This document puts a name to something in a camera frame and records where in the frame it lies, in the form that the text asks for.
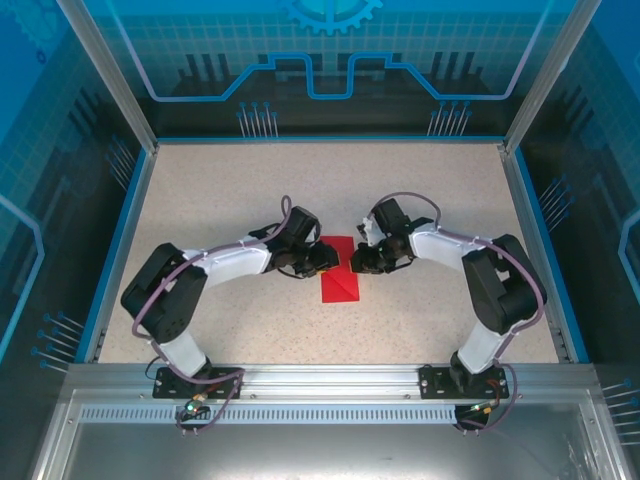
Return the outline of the red square paper sheet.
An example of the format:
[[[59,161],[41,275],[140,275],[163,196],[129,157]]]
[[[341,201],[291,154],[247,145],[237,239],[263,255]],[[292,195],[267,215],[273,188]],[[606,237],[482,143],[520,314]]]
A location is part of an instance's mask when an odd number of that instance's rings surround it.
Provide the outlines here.
[[[339,265],[321,275],[321,300],[324,304],[360,301],[358,275],[352,271],[351,257],[355,253],[354,239],[348,236],[322,236],[321,240],[333,247]]]

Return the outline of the metal sheet tray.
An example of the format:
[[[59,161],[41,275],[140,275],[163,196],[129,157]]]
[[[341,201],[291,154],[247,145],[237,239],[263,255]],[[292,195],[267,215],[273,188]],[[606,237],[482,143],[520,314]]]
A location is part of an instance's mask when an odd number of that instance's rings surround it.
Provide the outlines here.
[[[604,409],[517,405],[480,431],[454,425],[86,424],[85,406],[171,402],[72,399],[59,405],[28,480],[637,480]]]

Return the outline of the blue border strip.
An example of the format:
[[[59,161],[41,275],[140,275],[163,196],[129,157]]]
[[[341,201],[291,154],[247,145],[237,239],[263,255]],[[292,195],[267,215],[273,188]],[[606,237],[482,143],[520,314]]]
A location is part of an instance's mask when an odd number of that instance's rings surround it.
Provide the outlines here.
[[[427,135],[352,135],[352,136],[279,136],[279,137],[159,137],[159,145],[186,144],[290,144],[290,143],[452,143],[502,144],[503,136],[427,136]]]

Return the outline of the aluminium mounting rail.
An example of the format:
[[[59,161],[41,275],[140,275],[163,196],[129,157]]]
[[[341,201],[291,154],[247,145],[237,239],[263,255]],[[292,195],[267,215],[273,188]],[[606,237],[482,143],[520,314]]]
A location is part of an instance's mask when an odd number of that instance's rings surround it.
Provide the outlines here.
[[[417,365],[249,365],[240,399],[244,402],[375,402],[420,399]],[[517,364],[508,376],[510,393],[525,401],[564,401],[601,394],[589,364]],[[70,367],[65,399],[142,401],[152,380],[142,364],[80,364]]]

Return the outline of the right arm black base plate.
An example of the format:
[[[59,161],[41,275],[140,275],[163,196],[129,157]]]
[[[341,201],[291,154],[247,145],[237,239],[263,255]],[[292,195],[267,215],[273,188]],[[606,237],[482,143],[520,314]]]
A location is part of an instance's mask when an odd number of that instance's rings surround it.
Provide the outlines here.
[[[480,374],[468,374],[451,366],[424,365],[418,369],[418,387],[423,400],[508,399],[505,371],[490,367]]]

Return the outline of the blue edged side rail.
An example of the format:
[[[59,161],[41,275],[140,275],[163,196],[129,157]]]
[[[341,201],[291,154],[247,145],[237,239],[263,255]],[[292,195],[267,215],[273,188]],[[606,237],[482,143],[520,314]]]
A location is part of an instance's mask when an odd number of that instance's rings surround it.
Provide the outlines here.
[[[76,364],[93,363],[100,356],[156,158],[156,153],[142,150],[136,162],[76,349]]]
[[[498,146],[524,243],[547,291],[546,322],[562,363],[591,362],[524,157]]]

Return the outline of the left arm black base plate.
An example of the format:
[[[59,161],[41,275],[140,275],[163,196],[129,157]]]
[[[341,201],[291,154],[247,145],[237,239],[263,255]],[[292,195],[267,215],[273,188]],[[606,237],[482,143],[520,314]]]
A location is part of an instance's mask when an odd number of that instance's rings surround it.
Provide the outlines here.
[[[194,384],[177,376],[169,367],[161,367],[155,373],[152,397],[155,399],[190,399],[205,394],[208,399],[223,400],[237,385],[238,378],[215,384]]]

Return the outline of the aluminium frame post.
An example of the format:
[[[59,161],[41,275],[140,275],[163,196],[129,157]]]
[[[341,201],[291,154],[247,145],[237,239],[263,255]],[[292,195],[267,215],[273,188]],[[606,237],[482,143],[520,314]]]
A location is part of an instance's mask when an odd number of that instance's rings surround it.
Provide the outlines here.
[[[499,149],[503,159],[515,154],[515,150],[531,127],[557,79],[566,68],[601,2],[602,0],[576,0],[507,131],[503,145]]]
[[[141,147],[151,155],[157,138],[93,17],[82,0],[56,0]]]

